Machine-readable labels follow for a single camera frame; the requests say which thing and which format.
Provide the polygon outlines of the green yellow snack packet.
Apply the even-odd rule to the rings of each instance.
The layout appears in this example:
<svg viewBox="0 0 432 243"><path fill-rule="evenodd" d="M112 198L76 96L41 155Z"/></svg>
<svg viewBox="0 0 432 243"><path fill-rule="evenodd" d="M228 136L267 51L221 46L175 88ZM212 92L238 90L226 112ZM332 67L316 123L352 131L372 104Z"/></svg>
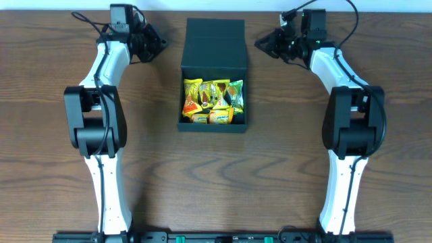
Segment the green yellow snack packet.
<svg viewBox="0 0 432 243"><path fill-rule="evenodd" d="M234 113L243 113L244 112L244 100L243 100L243 80L238 80L235 82L230 82L228 86L228 94L230 97L230 105L231 108L234 109Z"/></svg>

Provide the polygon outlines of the yellow chocolate snack packet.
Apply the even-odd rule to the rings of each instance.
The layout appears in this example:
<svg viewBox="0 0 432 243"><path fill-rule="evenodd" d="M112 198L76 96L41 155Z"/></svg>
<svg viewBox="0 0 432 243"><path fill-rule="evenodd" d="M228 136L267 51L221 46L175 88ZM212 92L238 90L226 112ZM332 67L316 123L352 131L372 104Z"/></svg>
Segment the yellow chocolate snack packet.
<svg viewBox="0 0 432 243"><path fill-rule="evenodd" d="M213 103L213 109L228 109L230 107L228 102L225 100L229 83L229 79L213 81L213 86L215 88L215 101Z"/></svg>

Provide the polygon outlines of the yellow orange snack packet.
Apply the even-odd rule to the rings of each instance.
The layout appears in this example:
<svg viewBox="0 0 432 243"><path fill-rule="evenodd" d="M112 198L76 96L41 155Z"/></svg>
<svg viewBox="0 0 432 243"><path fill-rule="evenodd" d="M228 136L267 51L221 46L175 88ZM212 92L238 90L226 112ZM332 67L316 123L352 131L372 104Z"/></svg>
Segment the yellow orange snack packet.
<svg viewBox="0 0 432 243"><path fill-rule="evenodd" d="M201 112L203 109L198 104L198 92L203 80L201 78L184 80L185 102L182 110L184 117L191 117L193 114Z"/></svg>

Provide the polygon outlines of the yellow chocolate wafer packet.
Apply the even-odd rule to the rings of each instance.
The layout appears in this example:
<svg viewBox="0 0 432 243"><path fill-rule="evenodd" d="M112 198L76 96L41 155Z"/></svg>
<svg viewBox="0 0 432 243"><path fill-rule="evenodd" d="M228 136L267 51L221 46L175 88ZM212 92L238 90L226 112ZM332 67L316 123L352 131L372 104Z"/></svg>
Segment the yellow chocolate wafer packet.
<svg viewBox="0 0 432 243"><path fill-rule="evenodd" d="M214 106L214 85L212 81L202 82L199 88L200 103L203 109Z"/></svg>

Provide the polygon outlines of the yellow biscuit snack packet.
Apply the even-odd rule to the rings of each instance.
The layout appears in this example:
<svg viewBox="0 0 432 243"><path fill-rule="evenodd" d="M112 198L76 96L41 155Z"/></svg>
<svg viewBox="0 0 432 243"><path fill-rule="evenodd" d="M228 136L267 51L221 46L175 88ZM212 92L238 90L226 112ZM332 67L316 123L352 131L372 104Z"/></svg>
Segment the yellow biscuit snack packet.
<svg viewBox="0 0 432 243"><path fill-rule="evenodd" d="M234 116L234 109L228 108L222 109L212 109L209 113L209 123L210 124L231 124L232 118Z"/></svg>

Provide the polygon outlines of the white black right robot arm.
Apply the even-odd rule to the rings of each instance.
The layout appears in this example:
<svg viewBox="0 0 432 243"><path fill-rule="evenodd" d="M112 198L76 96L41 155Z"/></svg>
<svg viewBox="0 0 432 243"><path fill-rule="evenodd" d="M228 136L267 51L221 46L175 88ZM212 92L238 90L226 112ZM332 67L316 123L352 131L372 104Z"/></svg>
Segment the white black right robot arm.
<svg viewBox="0 0 432 243"><path fill-rule="evenodd" d="M341 45L328 40L326 11L304 9L300 32L298 10L281 12L280 28L257 40L255 47L274 59L301 65L314 73L329 93L321 129L329 154L329 179L317 233L311 242L357 242L354 212L362 173L383 143L387 128L384 91L359 78L343 57Z"/></svg>

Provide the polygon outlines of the dark green open box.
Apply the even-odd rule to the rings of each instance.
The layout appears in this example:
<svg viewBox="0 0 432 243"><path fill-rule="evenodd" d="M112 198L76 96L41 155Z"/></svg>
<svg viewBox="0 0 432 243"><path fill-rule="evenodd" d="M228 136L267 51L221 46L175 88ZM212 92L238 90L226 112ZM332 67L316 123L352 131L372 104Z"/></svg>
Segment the dark green open box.
<svg viewBox="0 0 432 243"><path fill-rule="evenodd" d="M182 56L178 130L181 132L243 133L248 127L248 55L244 20L189 18ZM185 79L243 81L244 112L230 124L193 124L182 115Z"/></svg>

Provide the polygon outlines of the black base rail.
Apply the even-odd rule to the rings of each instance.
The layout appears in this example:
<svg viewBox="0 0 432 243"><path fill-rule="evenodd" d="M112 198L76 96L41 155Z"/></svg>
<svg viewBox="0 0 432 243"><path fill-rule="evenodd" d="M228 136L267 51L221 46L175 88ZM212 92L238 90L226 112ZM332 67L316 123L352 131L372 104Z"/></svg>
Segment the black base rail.
<svg viewBox="0 0 432 243"><path fill-rule="evenodd" d="M301 243L301 242L356 242L356 243L394 243L394 237L385 233L350 234L341 238L329 234L300 232L292 230L278 234L210 234L210 233L167 233L144 232L122 233L101 236L98 233L53 234L53 243Z"/></svg>

